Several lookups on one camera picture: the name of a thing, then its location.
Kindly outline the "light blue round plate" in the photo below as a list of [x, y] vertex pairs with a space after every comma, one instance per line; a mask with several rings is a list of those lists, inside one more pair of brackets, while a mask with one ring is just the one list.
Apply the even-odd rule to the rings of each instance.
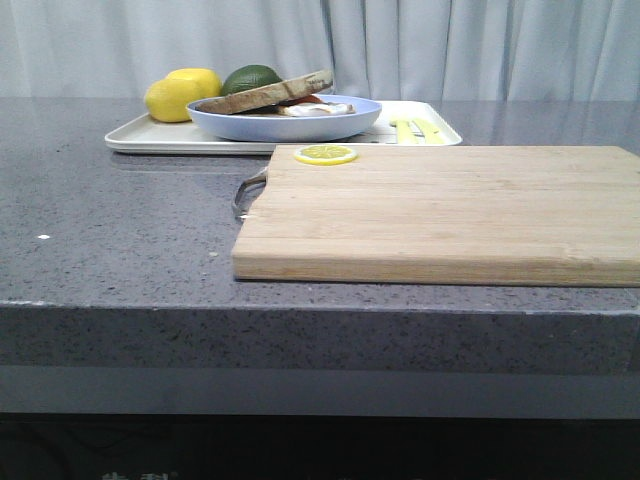
[[202, 130], [223, 139], [247, 142], [304, 143], [348, 138], [364, 132], [378, 119], [380, 102], [345, 95], [318, 94], [324, 102], [351, 105], [355, 112], [341, 115], [292, 117], [265, 114], [214, 114], [201, 111], [205, 102], [187, 105], [192, 121]]

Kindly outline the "bread slice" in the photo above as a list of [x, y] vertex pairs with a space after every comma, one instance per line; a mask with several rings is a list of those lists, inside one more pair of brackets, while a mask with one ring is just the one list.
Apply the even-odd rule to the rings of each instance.
[[271, 105], [251, 109], [246, 115], [269, 115], [269, 116], [290, 116], [299, 117], [300, 113], [296, 106]]
[[236, 114], [303, 98], [333, 85], [333, 72], [319, 70], [290, 80], [193, 103], [192, 109], [213, 114]]

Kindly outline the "white rectangular tray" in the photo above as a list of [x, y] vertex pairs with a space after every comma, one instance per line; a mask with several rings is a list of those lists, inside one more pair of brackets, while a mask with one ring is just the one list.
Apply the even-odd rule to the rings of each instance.
[[[366, 131], [347, 138], [347, 143], [394, 144], [394, 118], [421, 118], [435, 127], [436, 141], [427, 140], [418, 127], [413, 132], [425, 146], [452, 146], [462, 137], [428, 103], [418, 101], [382, 101], [382, 112]], [[161, 123], [149, 115], [141, 115], [116, 128], [104, 137], [112, 150], [125, 154], [177, 154], [177, 155], [266, 155], [275, 145], [265, 142], [239, 142], [215, 137], [192, 122]]]

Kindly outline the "lemon slice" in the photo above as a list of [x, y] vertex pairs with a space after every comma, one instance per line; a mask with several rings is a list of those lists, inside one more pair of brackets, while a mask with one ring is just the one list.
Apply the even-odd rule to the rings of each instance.
[[305, 164], [331, 166], [349, 163], [358, 157], [358, 153], [344, 145], [317, 144], [303, 146], [295, 151], [294, 158]]

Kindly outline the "fried egg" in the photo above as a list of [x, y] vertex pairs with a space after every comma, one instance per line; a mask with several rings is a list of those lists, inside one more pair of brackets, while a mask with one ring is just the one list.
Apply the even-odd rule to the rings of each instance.
[[354, 114], [356, 109], [348, 103], [327, 102], [309, 95], [278, 104], [275, 111], [278, 115], [289, 117], [318, 117]]

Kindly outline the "wooden cutting board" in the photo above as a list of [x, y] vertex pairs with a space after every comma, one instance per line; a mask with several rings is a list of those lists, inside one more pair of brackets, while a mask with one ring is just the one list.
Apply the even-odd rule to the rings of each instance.
[[278, 146], [232, 249], [239, 279], [637, 286], [639, 159], [615, 146]]

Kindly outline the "green lime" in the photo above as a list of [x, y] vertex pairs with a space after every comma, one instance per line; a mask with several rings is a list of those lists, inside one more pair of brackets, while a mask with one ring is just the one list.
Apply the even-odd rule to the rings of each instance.
[[226, 78], [220, 95], [227, 96], [281, 81], [282, 78], [269, 66], [260, 64], [246, 65], [236, 69]]

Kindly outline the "rear yellow lemon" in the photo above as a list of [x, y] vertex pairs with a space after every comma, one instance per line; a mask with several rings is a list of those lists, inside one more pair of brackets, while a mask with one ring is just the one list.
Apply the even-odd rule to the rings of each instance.
[[220, 95], [222, 81], [219, 75], [208, 68], [182, 68], [169, 72], [167, 79], [180, 79], [195, 82], [202, 91], [203, 98], [212, 98]]

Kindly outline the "yellow lemon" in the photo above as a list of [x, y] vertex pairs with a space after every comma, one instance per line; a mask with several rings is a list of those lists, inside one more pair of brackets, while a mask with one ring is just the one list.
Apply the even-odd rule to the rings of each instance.
[[164, 123], [190, 121], [187, 105], [201, 98], [202, 90], [193, 80], [165, 78], [151, 84], [144, 103], [149, 115]]
[[169, 72], [167, 79], [180, 79], [195, 82], [202, 91], [203, 98], [212, 98], [220, 95], [222, 81], [219, 75], [208, 68], [182, 68]]

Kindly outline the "grey curtain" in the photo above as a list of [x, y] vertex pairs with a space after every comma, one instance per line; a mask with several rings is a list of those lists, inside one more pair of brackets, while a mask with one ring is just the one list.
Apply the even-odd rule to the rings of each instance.
[[184, 67], [411, 100], [635, 101], [635, 1], [5, 1], [5, 96], [138, 97]]

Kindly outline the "front yellow lemon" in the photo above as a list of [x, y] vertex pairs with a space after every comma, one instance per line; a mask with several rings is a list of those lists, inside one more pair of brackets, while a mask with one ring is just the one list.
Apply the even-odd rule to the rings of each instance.
[[144, 103], [149, 115], [164, 123], [190, 121], [187, 105], [201, 98], [202, 90], [193, 80], [165, 78], [151, 84]]

